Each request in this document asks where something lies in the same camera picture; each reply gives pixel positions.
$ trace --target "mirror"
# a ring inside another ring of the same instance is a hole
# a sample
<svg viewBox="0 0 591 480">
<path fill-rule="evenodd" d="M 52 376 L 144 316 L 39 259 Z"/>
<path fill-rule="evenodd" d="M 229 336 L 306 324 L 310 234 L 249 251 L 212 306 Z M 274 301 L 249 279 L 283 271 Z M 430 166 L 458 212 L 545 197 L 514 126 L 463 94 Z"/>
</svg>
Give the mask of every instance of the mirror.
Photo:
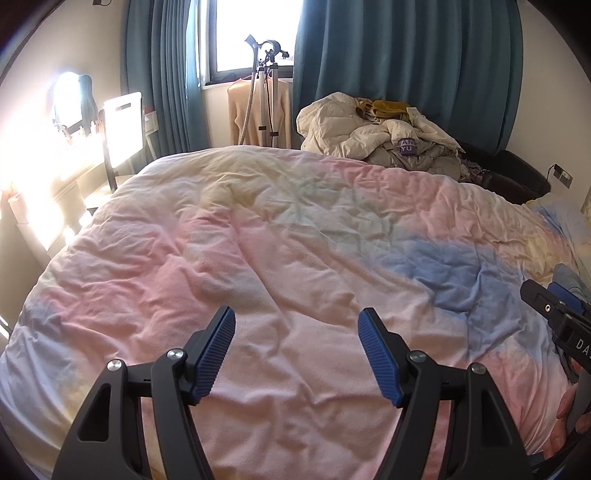
<svg viewBox="0 0 591 480">
<path fill-rule="evenodd" d="M 53 125 L 67 137 L 80 129 L 90 135 L 98 120 L 98 108 L 92 96 L 92 79 L 74 72 L 62 73 L 53 86 Z"/>
</svg>

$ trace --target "bed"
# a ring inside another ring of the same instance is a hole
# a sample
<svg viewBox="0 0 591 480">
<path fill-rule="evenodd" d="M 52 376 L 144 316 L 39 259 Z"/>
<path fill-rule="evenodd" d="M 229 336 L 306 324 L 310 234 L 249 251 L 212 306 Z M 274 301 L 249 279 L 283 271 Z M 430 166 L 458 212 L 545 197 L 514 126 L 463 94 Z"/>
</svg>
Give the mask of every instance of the bed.
<svg viewBox="0 0 591 480">
<path fill-rule="evenodd" d="M 519 287 L 547 284 L 560 262 L 588 281 L 590 238 L 551 194 L 516 206 L 446 176 L 304 151 L 163 158 L 117 190 L 27 298 L 0 358 L 0 419 L 48 478 L 110 359 L 153 361 L 228 304 L 236 335 L 193 411 L 216 477 L 373 478 L 398 413 L 357 336 L 372 306 L 411 349 L 485 364 L 534 453 L 569 384 Z M 144 423 L 163 478 L 149 403 Z"/>
</svg>

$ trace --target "blue patch on bedsheet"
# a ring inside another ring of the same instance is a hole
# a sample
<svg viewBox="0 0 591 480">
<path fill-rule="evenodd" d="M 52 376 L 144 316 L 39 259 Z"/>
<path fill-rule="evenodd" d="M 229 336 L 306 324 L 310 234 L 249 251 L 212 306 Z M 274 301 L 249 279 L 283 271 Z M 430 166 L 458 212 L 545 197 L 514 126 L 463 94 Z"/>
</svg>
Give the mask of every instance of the blue patch on bedsheet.
<svg viewBox="0 0 591 480">
<path fill-rule="evenodd" d="M 441 244 L 422 239 L 400 242 L 376 259 L 387 270 L 420 282 L 433 306 L 467 323 L 469 360 L 513 336 L 528 352 L 530 322 L 539 322 L 519 297 L 522 272 L 510 268 L 490 247 Z"/>
</svg>

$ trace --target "blue gripper pad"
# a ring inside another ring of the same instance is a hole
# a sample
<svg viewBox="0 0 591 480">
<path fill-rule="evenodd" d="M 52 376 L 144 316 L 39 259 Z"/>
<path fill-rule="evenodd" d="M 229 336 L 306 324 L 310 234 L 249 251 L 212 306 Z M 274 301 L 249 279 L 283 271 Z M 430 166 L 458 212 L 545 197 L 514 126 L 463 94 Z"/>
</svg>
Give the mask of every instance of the blue gripper pad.
<svg viewBox="0 0 591 480">
<path fill-rule="evenodd" d="M 365 310 L 359 314 L 357 327 L 359 340 L 374 371 L 382 395 L 399 408 L 403 394 L 398 379 L 398 367 L 374 321 Z"/>
<path fill-rule="evenodd" d="M 197 384 L 191 392 L 197 402 L 210 394 L 235 332 L 236 316 L 234 310 L 228 307 L 215 325 L 215 329 L 197 361 Z"/>
<path fill-rule="evenodd" d="M 552 282 L 550 285 L 548 285 L 548 291 L 556 295 L 563 302 L 565 302 L 568 308 L 570 308 L 572 311 L 578 313 L 579 315 L 584 315 L 585 309 L 583 308 L 581 300 L 578 299 L 571 292 L 569 292 L 562 285 L 556 282 Z"/>
</svg>

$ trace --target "finger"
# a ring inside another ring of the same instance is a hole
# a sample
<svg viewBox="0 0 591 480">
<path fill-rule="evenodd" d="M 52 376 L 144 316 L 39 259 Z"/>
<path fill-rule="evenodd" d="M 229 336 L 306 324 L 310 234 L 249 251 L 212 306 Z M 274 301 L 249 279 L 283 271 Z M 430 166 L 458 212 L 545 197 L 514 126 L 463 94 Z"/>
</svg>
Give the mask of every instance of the finger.
<svg viewBox="0 0 591 480">
<path fill-rule="evenodd" d="M 552 429 L 550 434 L 550 443 L 552 444 L 553 453 L 557 453 L 562 450 L 562 447 L 566 444 L 566 419 L 558 419 L 556 425 Z"/>
<path fill-rule="evenodd" d="M 581 367 L 580 363 L 577 362 L 574 358 L 570 359 L 570 364 L 573 366 L 574 373 L 579 375 L 583 367 Z"/>
<path fill-rule="evenodd" d="M 544 444 L 544 446 L 542 447 L 542 453 L 544 454 L 544 460 L 552 458 L 554 452 L 552 451 L 552 445 L 550 444 L 550 442 L 546 442 Z"/>
<path fill-rule="evenodd" d="M 574 397 L 577 394 L 578 386 L 578 384 L 575 384 L 572 387 L 570 387 L 560 399 L 560 405 L 558 405 L 558 412 L 556 412 L 557 419 L 562 419 L 563 417 L 567 416 L 570 412 L 570 409 L 573 408 Z"/>
<path fill-rule="evenodd" d="M 574 429 L 582 435 L 583 433 L 587 433 L 589 428 L 591 428 L 591 413 L 586 413 L 577 420 Z"/>
</svg>

